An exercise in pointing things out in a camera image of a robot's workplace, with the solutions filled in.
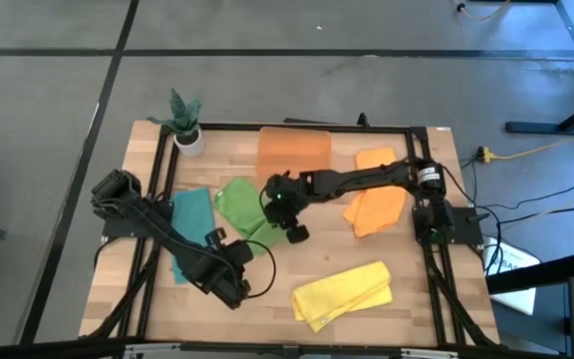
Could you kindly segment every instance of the white pot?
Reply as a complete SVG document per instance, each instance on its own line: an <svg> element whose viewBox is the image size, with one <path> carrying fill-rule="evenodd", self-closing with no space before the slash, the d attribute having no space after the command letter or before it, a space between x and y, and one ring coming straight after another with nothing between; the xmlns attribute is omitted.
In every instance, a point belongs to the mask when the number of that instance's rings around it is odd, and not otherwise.
<svg viewBox="0 0 574 359"><path fill-rule="evenodd" d="M174 143L176 144L180 152L184 156L188 157L198 156L202 154L203 151L205 150L205 139L203 137L203 131L201 129L198 129L198 139L196 139L196 141L194 141L193 144L191 145L180 144L176 139L176 135L174 135Z"/></svg>

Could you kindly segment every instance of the folded towel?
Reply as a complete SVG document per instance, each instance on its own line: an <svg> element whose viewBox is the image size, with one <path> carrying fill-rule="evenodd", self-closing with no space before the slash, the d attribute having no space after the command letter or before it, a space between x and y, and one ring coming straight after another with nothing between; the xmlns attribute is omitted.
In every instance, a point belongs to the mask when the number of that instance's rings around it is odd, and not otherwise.
<svg viewBox="0 0 574 359"><path fill-rule="evenodd" d="M356 170L389 165L396 160L394 150L366 150L356 155ZM400 219L407 192L396 186L367 189L345 209L343 218L353 225L356 237L377 233Z"/></svg>
<svg viewBox="0 0 574 359"><path fill-rule="evenodd" d="M259 193L247 179L234 178L225 188L216 194L214 206L243 239L250 239L271 248L285 238L285 231L267 222L260 203ZM265 249L251 244L254 256L265 254Z"/></svg>
<svg viewBox="0 0 574 359"><path fill-rule="evenodd" d="M205 236L215 229L214 213L211 208L209 189L201 187L175 193L171 201L174 212L171 216L171 226L185 239L207 245ZM172 259L174 283L186 283L187 279L180 273L176 258Z"/></svg>
<svg viewBox="0 0 574 359"><path fill-rule="evenodd" d="M390 282L378 261L303 285L291 292L294 316L317 333L344 313L391 303Z"/></svg>

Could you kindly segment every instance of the wooden tabletop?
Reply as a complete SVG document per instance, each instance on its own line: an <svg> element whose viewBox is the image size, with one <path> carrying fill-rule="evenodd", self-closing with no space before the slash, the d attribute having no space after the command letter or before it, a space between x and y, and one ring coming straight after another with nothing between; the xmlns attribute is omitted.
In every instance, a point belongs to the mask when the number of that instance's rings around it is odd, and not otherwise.
<svg viewBox="0 0 574 359"><path fill-rule="evenodd" d="M136 121L123 168L135 174L147 188L158 126ZM453 137L449 128L428 128L432 157L447 166L461 183ZM254 180L258 132L204 131L205 152L198 158L179 157L173 191L208 186L216 194L234 177ZM167 141L159 176L163 188L172 140ZM389 134L332 133L332 168L354 170L354 155L366 149L393 147L401 159L407 155L405 137ZM466 205L449 178L447 199L454 206ZM427 274L421 248L412 226L408 195L400 221L381 233L357 240L343 220L342 212L354 197L348 193L322 204L312 204L299 215L311 236L299 244L285 241L272 248L277 261L276 282L264 296L243 301L230 310L214 295L204 295L191 284L175 285L171 254L161 253L146 337L152 340L217 341L247 343L353 344L435 346ZM229 239L236 231L214 213L216 226L225 228ZM119 239L100 255L80 333L95 330L126 290L135 248L132 238ZM479 258L466 246L450 247L453 272L460 301L484 333L498 341L495 321ZM393 302L376 308L345 314L314 333L304 322L294 320L290 302L292 289L352 269L383 261L391 276ZM271 276L267 255L245 265L245 278L252 292L264 288ZM447 339L453 342L448 305L442 298ZM133 309L138 316L141 299ZM132 320L130 333L136 332Z"/></svg>

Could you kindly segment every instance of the green cloth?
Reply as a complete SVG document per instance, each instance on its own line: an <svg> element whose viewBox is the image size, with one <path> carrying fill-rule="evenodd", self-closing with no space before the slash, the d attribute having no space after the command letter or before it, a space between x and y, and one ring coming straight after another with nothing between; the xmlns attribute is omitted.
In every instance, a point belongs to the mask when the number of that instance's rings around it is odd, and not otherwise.
<svg viewBox="0 0 574 359"><path fill-rule="evenodd" d="M174 203L171 226L185 239L201 245L207 245L205 236L216 227L209 189L201 187L194 190L180 191L172 196L171 202ZM187 279L185 279L178 268L176 257L172 257L172 271L174 273L174 283L187 283Z"/></svg>
<svg viewBox="0 0 574 359"><path fill-rule="evenodd" d="M258 192L247 179L234 178L214 197L216 210L231 224L243 239L254 240L271 248L285 238L285 231L267 222L258 201ZM249 244L254 256L266 251L259 245Z"/></svg>

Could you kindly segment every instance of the concrete floor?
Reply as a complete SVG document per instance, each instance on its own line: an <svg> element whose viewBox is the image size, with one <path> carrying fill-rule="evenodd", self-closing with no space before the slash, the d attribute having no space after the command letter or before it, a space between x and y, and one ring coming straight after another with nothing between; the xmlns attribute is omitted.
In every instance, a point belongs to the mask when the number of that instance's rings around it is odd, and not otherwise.
<svg viewBox="0 0 574 359"><path fill-rule="evenodd" d="M33 0L21 6L1 0L0 24L8 26L0 26L0 47L114 48L128 5ZM467 9L483 14L494 7ZM574 20L574 2L567 8ZM454 15L449 0L148 0L139 7L128 48L569 50L573 44L551 5L510 5L476 23ZM15 340L109 63L0 58L0 226L9 230L0 241L0 345ZM124 58L38 340L76 337L102 227L90 209L90 189L121 166L133 120L168 115L170 87L197 96L206 122L293 117L349 124L366 112L378 125L452 127L461 158L480 145L511 154L549 144L559 138L509 135L503 123L558 122L574 112L574 62ZM516 203L574 184L574 143L477 169L479 203ZM514 176L499 179L506 173ZM464 175L472 192L472 173ZM573 197L574 192L497 213L516 217ZM494 232L491 222L482 227ZM544 260L573 254L574 212L525 222L505 236ZM542 293L538 300L562 295ZM500 330L515 331L497 320Z"/></svg>

